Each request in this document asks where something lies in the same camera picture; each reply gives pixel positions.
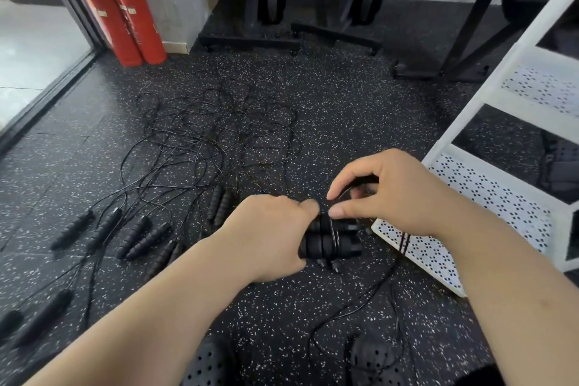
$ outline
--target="white baseboard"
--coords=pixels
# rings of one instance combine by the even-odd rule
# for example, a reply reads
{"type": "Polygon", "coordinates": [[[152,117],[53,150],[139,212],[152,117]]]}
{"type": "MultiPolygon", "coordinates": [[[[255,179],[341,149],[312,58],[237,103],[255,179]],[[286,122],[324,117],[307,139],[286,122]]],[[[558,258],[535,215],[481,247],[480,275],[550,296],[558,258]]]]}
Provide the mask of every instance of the white baseboard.
{"type": "Polygon", "coordinates": [[[189,53],[190,49],[186,43],[175,43],[174,41],[163,41],[163,46],[167,53],[189,53]]]}

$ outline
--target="person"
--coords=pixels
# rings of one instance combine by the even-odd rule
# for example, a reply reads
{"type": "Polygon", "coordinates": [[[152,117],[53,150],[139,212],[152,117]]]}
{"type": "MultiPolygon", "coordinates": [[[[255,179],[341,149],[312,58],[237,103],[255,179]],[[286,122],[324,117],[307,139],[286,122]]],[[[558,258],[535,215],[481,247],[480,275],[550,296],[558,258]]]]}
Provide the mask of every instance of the person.
{"type": "MultiPolygon", "coordinates": [[[[357,176],[380,178],[375,194],[329,209],[335,219],[387,220],[439,238],[504,381],[579,383],[579,293],[547,258],[490,211],[453,191],[414,157],[392,149],[346,165],[335,199],[357,176]]],[[[222,228],[100,319],[27,386],[177,385],[215,317],[245,286],[300,271],[298,246],[318,203],[253,195],[222,228]]]]}

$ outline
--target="black rubber floor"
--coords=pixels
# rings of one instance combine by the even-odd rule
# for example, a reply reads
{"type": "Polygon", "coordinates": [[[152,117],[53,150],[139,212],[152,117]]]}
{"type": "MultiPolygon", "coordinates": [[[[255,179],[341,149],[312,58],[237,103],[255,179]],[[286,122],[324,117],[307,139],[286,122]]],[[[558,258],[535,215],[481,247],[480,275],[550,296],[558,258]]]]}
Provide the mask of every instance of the black rubber floor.
{"type": "MultiPolygon", "coordinates": [[[[206,30],[239,32],[231,19],[240,15],[242,2],[221,0],[206,30]]],[[[199,72],[275,92],[299,110],[303,147],[288,169],[291,183],[302,195],[322,200],[350,160],[389,147],[424,156],[474,95],[476,85],[394,80],[389,72],[397,57],[434,67],[468,9],[464,4],[386,0],[374,25],[355,29],[384,42],[385,51],[375,57],[364,48],[329,46],[308,35],[295,57],[262,49],[205,53],[194,48],[191,55],[170,56],[161,66],[125,69],[113,55],[105,55],[0,162],[0,232],[8,242],[0,253],[0,309],[78,259],[81,247],[54,257],[48,245],[72,216],[119,187],[118,165],[142,134],[134,107],[139,93],[187,91],[199,82],[199,72]]],[[[288,0],[286,20],[267,33],[289,36],[288,22],[315,18],[313,0],[288,0]]],[[[491,9],[476,41],[503,23],[500,10],[491,9]]],[[[503,46],[489,63],[498,62],[505,51],[503,46]]],[[[522,178],[536,178],[541,141],[532,127],[486,110],[466,136],[471,151],[522,178]]],[[[394,254],[380,240],[364,235],[362,241],[363,256],[344,263],[342,274],[309,264],[293,277],[248,287],[217,319],[212,331],[233,340],[246,384],[342,384],[343,367],[319,356],[315,368],[309,367],[305,346],[319,320],[370,286],[393,262],[394,254]]],[[[138,289],[150,263],[120,265],[112,251],[97,274],[93,321],[138,289]]],[[[72,307],[39,346],[24,353],[0,348],[0,380],[27,360],[75,339],[87,275],[83,271],[72,307]]],[[[466,300],[410,263],[401,266],[392,284],[415,364],[413,369],[407,348],[401,366],[408,384],[450,384],[492,361],[466,300]]],[[[320,335],[321,344],[341,357],[347,336],[355,331],[390,336],[395,320],[388,296],[386,289],[368,308],[329,326],[320,335]]]]}

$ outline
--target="red cylinder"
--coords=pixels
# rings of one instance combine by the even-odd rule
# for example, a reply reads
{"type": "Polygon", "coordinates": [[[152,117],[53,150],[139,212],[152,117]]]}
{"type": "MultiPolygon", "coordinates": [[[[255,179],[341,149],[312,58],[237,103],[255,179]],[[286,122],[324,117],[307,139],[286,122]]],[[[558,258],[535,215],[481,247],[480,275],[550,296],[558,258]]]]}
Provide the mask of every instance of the red cylinder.
{"type": "Polygon", "coordinates": [[[167,53],[161,36],[155,28],[147,0],[117,0],[117,2],[145,61],[151,65],[158,65],[165,61],[167,53]]]}
{"type": "Polygon", "coordinates": [[[116,0],[86,0],[110,43],[113,52],[125,67],[140,66],[143,58],[120,12],[116,0]]]}

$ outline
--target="white tile floor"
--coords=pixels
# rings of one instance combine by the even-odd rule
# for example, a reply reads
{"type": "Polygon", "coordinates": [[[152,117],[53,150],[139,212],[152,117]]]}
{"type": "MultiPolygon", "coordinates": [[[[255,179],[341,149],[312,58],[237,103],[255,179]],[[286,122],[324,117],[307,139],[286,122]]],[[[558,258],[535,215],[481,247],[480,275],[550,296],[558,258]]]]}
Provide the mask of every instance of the white tile floor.
{"type": "Polygon", "coordinates": [[[89,49],[66,8],[0,0],[0,128],[89,49]]]}

